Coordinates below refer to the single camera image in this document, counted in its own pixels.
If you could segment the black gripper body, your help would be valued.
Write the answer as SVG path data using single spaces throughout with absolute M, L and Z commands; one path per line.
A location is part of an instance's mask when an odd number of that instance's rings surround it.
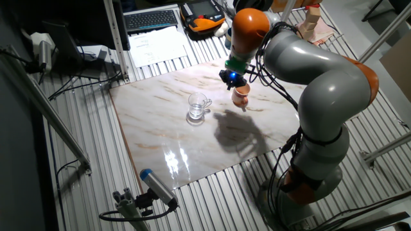
M 247 84 L 246 79 L 242 75 L 230 70 L 221 70 L 219 76 L 226 86 L 232 84 L 233 87 L 236 87 L 238 85 L 245 86 Z

